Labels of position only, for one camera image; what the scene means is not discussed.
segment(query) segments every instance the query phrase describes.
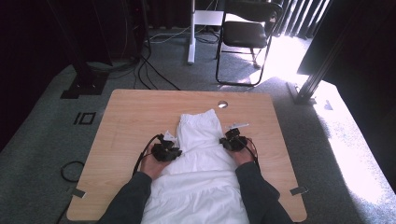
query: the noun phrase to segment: vr controller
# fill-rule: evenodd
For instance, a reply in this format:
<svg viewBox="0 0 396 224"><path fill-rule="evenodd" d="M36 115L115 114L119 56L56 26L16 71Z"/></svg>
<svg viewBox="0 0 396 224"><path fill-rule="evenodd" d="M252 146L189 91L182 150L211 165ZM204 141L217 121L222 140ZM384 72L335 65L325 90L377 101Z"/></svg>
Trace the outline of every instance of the vr controller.
<svg viewBox="0 0 396 224"><path fill-rule="evenodd" d="M172 141L163 140L163 134L159 134L157 138L160 144L154 144L151 153L157 161L173 161L181 155L181 150L178 147L173 147Z"/></svg>
<svg viewBox="0 0 396 224"><path fill-rule="evenodd" d="M230 151L240 151L246 147L248 140L245 136L240 136L237 128L231 129L225 134L225 138L220 138L219 142Z"/></svg>

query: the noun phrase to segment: cable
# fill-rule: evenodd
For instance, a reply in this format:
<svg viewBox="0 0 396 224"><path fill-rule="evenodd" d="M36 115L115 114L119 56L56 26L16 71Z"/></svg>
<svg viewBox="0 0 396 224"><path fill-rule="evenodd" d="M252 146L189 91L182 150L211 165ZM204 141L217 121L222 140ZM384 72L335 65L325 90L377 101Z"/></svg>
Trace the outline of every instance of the cable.
<svg viewBox="0 0 396 224"><path fill-rule="evenodd" d="M71 182L71 183L77 183L78 182L78 179L70 179L70 178L66 177L65 174L64 174L64 170L67 168L67 166L69 166L71 164L75 164L75 163L78 163L78 164L82 165L82 167L84 167L84 162L82 162L82 161L70 161L67 164L63 165L62 168L61 168L61 176L67 182Z"/></svg>
<svg viewBox="0 0 396 224"><path fill-rule="evenodd" d="M134 68L137 63L139 62L138 58L133 58L130 59L128 63L119 65L119 66L112 66L109 68L99 68L99 67L95 67L92 65L88 65L92 71L98 71L98 72L108 72L108 73L113 73L113 72L123 72L123 71L127 71L131 68Z"/></svg>
<svg viewBox="0 0 396 224"><path fill-rule="evenodd" d="M260 165L259 165L259 153L257 152L257 148L254 145L253 141L251 141L250 139L246 138L253 146L254 146L254 150L256 151L257 155L254 155L254 153L251 151L251 149L248 147L247 144L243 143L239 138L235 138L240 144L242 144L243 146L245 146L245 148L247 149L247 151L250 153L250 155L253 157L254 163L256 163L257 167L260 169Z"/></svg>
<svg viewBox="0 0 396 224"><path fill-rule="evenodd" d="M119 78L122 78L122 77L126 77L126 76L129 75L131 72L134 72L134 69L131 70L131 71L126 72L126 73L123 74L123 75L120 75L119 77L108 77L107 80L114 80L114 79L119 79Z"/></svg>
<svg viewBox="0 0 396 224"><path fill-rule="evenodd" d="M148 78L149 83L151 83L151 85L155 88L155 90L158 90L158 88L151 81L151 78L149 78L149 70L148 70L148 66L146 64L145 64L145 67L146 67L146 77Z"/></svg>
<svg viewBox="0 0 396 224"><path fill-rule="evenodd" d="M136 174L137 172L137 168L139 168L140 162L143 160L143 158L145 157L145 153L149 148L149 145L152 143L152 141L154 141L156 138L160 137L159 134L156 134L154 137L152 137L149 141L148 144L146 145L145 149L143 149L143 151L140 153L139 158L137 159L136 164L134 165L134 172L132 173L132 176L134 176L134 174Z"/></svg>
<svg viewBox="0 0 396 224"><path fill-rule="evenodd" d="M201 29L200 31L195 32L195 39L196 39L197 41L199 41L199 42L201 42L201 43L205 43L205 44L216 44L216 43L218 43L218 41L219 41L219 35L216 34L216 33L214 33L214 32L201 33L201 31L204 30L204 29L205 29L205 27L204 27L203 29ZM165 39L164 41L157 41L157 42L151 42L151 43L153 43L153 44L162 44L162 43L165 43L166 41L168 41L168 40L170 40L170 39L172 39L172 38L175 38L175 37L177 37L177 36L180 36L180 37L189 37L189 36L190 36L190 33L184 33L184 34L182 34L182 33L179 33L179 34L158 34L158 35L152 36L150 39L158 38L158 37L160 37L161 35L163 35L163 36L168 36L168 35L170 35L170 37L168 37L168 38ZM199 37L198 35L213 35L216 39L215 39L215 40L208 40L208 39L201 38L201 37Z"/></svg>
<svg viewBox="0 0 396 224"><path fill-rule="evenodd" d="M140 67L139 67L139 69L137 70L137 76L139 77L140 82L141 82L148 90L151 90L151 88L143 81L142 76L141 76L141 73L140 73L140 71L141 71L143 65L145 65L145 63L146 63L146 62L142 62L142 63L140 64Z"/></svg>
<svg viewBox="0 0 396 224"><path fill-rule="evenodd" d="M209 5L206 7L205 11L208 11L208 10L209 10L209 8L210 8L210 6L212 6L213 2L215 2L215 0L212 0L212 1L209 3ZM216 4L215 4L214 10L217 9L218 3L219 3L219 0L216 0ZM170 40L170 39L172 39L172 38L174 38L174 37L176 37L176 36L178 36L178 35L182 35L182 34L183 34L186 30L188 30L189 28L191 28L191 27L189 26L189 27L185 28L184 30L182 30L181 32L179 32L179 33L177 33L177 34L157 34L157 35L153 36L152 38L150 38L150 40L153 39L153 38L156 38L157 36L160 36L160 35L171 35L171 36L168 37L167 39L165 39L164 41L161 41L161 42L151 42L151 43L153 43L153 44L162 44L162 43L165 43L166 41L168 41L168 40ZM202 28L201 30L199 30L199 31L197 31L197 32L195 32L195 33L198 34L198 33L200 33L201 31L203 31L205 28L206 28L206 25L204 26L204 28Z"/></svg>
<svg viewBox="0 0 396 224"><path fill-rule="evenodd" d="M82 161L70 161L67 164L63 165L61 167L61 177L62 177L63 180L65 180L67 182L70 182L70 183L77 183L78 182L78 179L70 179L70 178L66 177L66 175L64 174L64 170L69 165L75 164L75 163L78 163L78 164L82 165L82 167L84 167L84 165L85 165L84 162L82 162ZM68 203L67 206L64 208L64 210L62 211L61 215L58 217L58 220L56 221L56 223L60 223L61 222L62 217L64 216L64 214L66 213L67 209L70 206L70 203Z"/></svg>
<svg viewBox="0 0 396 224"><path fill-rule="evenodd" d="M180 88L178 86L176 86L174 83L172 83L171 81L169 81L166 77L164 77L160 72L157 71L157 69L155 69L155 67L145 58L143 57L143 55L141 56L142 59L145 61L145 63L148 63L148 65L158 74L158 76L160 76L161 78L163 78L163 80L167 81L169 84L171 84L173 87L175 87L175 89L177 89L178 91L180 91Z"/></svg>
<svg viewBox="0 0 396 224"><path fill-rule="evenodd" d="M120 57L122 59L123 54L125 53L125 50L126 50L126 46L128 45L128 20L127 20L126 13L125 13L124 1L121 1L121 5L122 5L122 12L123 12L124 21L125 21L125 44L124 44L124 48L122 50L122 54Z"/></svg>

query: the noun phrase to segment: hand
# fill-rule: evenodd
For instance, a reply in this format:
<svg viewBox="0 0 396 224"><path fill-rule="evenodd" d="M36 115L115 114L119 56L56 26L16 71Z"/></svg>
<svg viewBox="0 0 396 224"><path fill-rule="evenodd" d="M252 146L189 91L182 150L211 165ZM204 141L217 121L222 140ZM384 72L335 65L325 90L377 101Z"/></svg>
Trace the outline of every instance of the hand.
<svg viewBox="0 0 396 224"><path fill-rule="evenodd" d="M143 158L142 165L140 166L140 171L151 177L152 180L157 179L163 168L169 165L170 161L157 161L155 157L151 154L151 149L153 145L148 147L147 156Z"/></svg>
<svg viewBox="0 0 396 224"><path fill-rule="evenodd" d="M251 138L247 139L247 147L251 150L251 152L253 152L255 156L257 156L256 148L254 148ZM235 161L237 166L240 166L246 162L254 161L254 158L245 147L240 151L226 151L233 157L233 160Z"/></svg>

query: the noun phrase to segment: folding chair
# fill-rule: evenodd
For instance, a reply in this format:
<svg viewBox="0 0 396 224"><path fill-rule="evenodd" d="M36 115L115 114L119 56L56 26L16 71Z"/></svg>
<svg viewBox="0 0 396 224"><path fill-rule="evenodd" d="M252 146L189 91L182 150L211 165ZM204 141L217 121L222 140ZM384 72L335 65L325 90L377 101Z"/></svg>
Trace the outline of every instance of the folding chair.
<svg viewBox="0 0 396 224"><path fill-rule="evenodd" d="M282 17L282 7L277 3L268 3L261 1L236 1L230 0L224 8L222 18L218 50L216 53L216 81L223 85L232 86L256 86L262 80L265 61L271 46L273 31ZM229 21L230 15L235 15L243 19L243 21ZM249 48L253 58L253 65L261 68L260 78L256 83L231 82L223 81L219 78L220 54L227 53L243 53L240 51L222 50L222 44L228 47ZM257 55L266 48L264 62L258 65L256 62Z"/></svg>

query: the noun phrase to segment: gray carpet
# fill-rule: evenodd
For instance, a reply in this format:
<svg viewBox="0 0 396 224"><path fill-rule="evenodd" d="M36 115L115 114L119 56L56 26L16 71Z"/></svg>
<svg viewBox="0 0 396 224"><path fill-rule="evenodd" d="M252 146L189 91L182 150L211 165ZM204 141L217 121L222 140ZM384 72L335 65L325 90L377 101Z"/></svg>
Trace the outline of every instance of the gray carpet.
<svg viewBox="0 0 396 224"><path fill-rule="evenodd" d="M220 86L215 80L215 53L215 44L197 42L195 64L187 65L188 39L175 38L152 44L148 61L183 91L272 95L298 183L310 189L303 195L308 214L304 223L396 223L395 194L335 87L319 87L318 103L312 106L293 103L285 74L277 73L281 69L267 73L255 88ZM236 58L231 57L224 58L227 65L222 67L227 77L244 79L256 72L249 62L243 63L243 69L233 68ZM142 78L149 84L145 69L141 70ZM71 200L70 189L76 185L62 179L61 167L87 159L113 90L145 89L134 73L112 73L102 95L81 95L74 100L60 99L76 75L71 66L52 80L0 154L0 223L56 223ZM174 89L152 69L148 68L148 73L158 89ZM290 74L290 79L294 78L304 79ZM91 125L75 124L78 113L96 114ZM67 170L73 178L80 172L78 165ZM61 222L75 223L65 215Z"/></svg>

